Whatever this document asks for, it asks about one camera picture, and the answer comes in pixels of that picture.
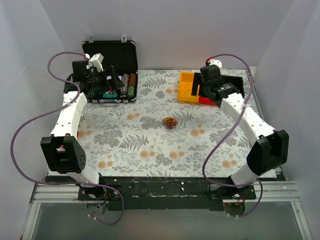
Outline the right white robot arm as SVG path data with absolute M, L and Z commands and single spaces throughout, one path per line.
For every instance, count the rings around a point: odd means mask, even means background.
M 218 65 L 200 68 L 196 76 L 200 96 L 214 102 L 221 110 L 235 120 L 249 139 L 252 148 L 246 164 L 227 178 L 227 195 L 237 199 L 245 188 L 264 173 L 275 169 L 288 160 L 289 135 L 285 130 L 276 130 L 267 124 L 249 105 L 245 96 L 244 81 L 241 77 L 222 75 Z

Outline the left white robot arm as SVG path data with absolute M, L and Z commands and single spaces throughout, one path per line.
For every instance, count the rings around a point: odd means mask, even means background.
M 86 163 L 86 154 L 78 142 L 78 127 L 82 112 L 87 104 L 87 95 L 106 92 L 121 93 L 124 83 L 115 67 L 102 65 L 103 56 L 93 55 L 89 60 L 72 63 L 72 82 L 66 83 L 63 105 L 57 123 L 48 137 L 40 142 L 47 165 L 52 172 L 72 177 L 85 188 L 95 200 L 106 196 L 106 187 L 99 183 L 100 175 Z

